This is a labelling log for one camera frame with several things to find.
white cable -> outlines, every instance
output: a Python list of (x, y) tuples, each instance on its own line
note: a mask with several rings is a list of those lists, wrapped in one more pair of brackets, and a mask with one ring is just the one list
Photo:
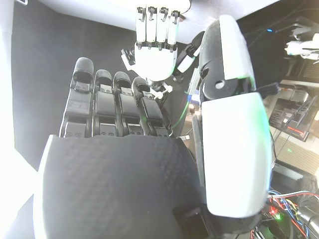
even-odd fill
[(279, 194), (279, 195), (269, 195), (268, 198), (282, 198), (282, 197), (285, 197), (285, 196), (293, 196), (293, 195), (300, 194), (300, 193), (312, 193), (312, 192), (303, 190), (303, 191), (298, 191), (298, 192), (293, 192), (293, 193), (286, 193), (286, 194)]

green cable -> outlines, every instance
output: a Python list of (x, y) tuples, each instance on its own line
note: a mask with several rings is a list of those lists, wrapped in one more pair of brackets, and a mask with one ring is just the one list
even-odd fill
[(189, 101), (187, 101), (187, 103), (186, 103), (186, 105), (185, 105), (185, 108), (184, 108), (184, 110), (183, 110), (183, 113), (182, 113), (181, 116), (179, 117), (178, 121), (171, 127), (172, 129), (175, 128), (175, 127), (181, 122), (181, 120), (183, 119), (184, 115), (185, 115), (186, 112), (187, 112), (188, 105), (189, 105)]

green led light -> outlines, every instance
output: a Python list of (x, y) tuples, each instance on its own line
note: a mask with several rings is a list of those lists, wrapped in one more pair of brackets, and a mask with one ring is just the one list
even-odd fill
[(280, 220), (281, 220), (280, 214), (276, 214), (276, 215), (275, 215), (275, 218), (276, 218), (277, 221), (280, 221)]

gray wall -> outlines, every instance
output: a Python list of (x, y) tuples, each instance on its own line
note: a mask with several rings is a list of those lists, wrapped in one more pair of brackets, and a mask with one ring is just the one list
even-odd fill
[[(135, 32), (58, 14), (37, 0), (28, 6), (16, 3), (12, 34), (13, 117), (16, 149), (38, 169), (50, 134), (57, 134), (76, 60), (89, 57), (95, 70), (114, 75), (126, 71), (121, 49), (131, 47)], [(131, 78), (136, 74), (128, 72)], [(177, 87), (168, 100), (171, 121), (180, 110), (171, 111), (170, 102), (179, 107), (186, 85)]]

